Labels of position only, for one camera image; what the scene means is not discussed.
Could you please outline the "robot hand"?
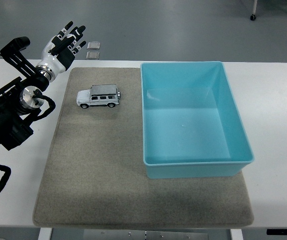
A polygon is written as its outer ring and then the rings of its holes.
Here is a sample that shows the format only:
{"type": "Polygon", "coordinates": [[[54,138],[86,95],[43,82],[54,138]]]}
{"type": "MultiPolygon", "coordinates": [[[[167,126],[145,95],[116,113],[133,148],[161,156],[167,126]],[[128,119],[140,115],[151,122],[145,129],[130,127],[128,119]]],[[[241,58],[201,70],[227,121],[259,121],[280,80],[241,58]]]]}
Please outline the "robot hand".
{"type": "Polygon", "coordinates": [[[37,67],[45,69],[51,75],[51,79],[65,72],[75,60],[76,54],[86,44],[80,42],[86,27],[84,25],[72,27],[69,22],[47,43],[42,51],[41,62],[37,67]]]}

